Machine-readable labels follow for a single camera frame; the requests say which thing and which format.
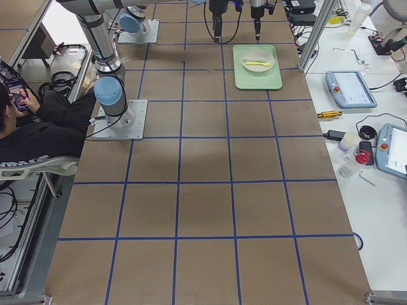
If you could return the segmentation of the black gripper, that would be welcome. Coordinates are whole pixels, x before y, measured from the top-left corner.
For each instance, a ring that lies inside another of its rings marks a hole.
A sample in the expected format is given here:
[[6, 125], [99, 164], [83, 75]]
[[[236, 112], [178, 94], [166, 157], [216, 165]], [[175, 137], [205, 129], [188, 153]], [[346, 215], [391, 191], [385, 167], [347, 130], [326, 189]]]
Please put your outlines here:
[[255, 30], [255, 40], [260, 39], [261, 33], [261, 19], [264, 17], [265, 13], [265, 1], [264, 0], [250, 0], [251, 7], [251, 18], [254, 21], [254, 30]]
[[212, 13], [212, 29], [214, 31], [214, 42], [220, 43], [223, 27], [223, 13], [228, 9], [227, 0], [209, 0], [209, 11]]

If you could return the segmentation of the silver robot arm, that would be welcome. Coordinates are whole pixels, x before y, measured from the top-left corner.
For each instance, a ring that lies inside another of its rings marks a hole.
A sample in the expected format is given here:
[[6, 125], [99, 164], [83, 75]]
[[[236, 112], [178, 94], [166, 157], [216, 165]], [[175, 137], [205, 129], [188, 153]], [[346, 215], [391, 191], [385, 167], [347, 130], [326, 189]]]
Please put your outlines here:
[[138, 139], [147, 100], [223, 102], [222, 47], [190, 39], [205, 1], [62, 1], [93, 50], [94, 93], [104, 113], [95, 137]]
[[[233, 3], [235, 10], [239, 13], [237, 26], [235, 33], [228, 41], [223, 44], [231, 42], [237, 34], [240, 18], [242, 14], [243, 1], [193, 1], [195, 6], [203, 5], [203, 19], [209, 33], [209, 36], [217, 44], [221, 44], [220, 39], [222, 37], [223, 28], [223, 14], [227, 12], [229, 3]], [[209, 29], [206, 18], [206, 4], [209, 4], [209, 11], [212, 13], [212, 30]], [[274, 5], [268, 8], [268, 1], [249, 1], [251, 18], [254, 23], [255, 40], [258, 42], [261, 35], [261, 19], [264, 17], [265, 10], [271, 10], [270, 14], [273, 14]], [[122, 14], [119, 18], [119, 25], [122, 30], [135, 36], [146, 36], [150, 32], [150, 24], [145, 17], [146, 5], [128, 6], [126, 7], [126, 13]]]

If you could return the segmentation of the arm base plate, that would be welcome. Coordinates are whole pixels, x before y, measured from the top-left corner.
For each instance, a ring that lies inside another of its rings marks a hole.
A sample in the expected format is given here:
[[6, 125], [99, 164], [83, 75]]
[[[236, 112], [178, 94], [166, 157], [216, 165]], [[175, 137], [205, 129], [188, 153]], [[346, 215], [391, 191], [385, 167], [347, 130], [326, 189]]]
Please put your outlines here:
[[103, 108], [99, 107], [99, 116], [94, 125], [92, 140], [142, 140], [148, 109], [147, 100], [127, 100], [127, 110], [122, 117], [105, 116]]
[[129, 33], [122, 31], [118, 38], [119, 44], [148, 44], [156, 43], [158, 39], [158, 29], [160, 21], [157, 19], [146, 20], [149, 29], [147, 31], [142, 31], [142, 28], [139, 28], [139, 31], [136, 33]]

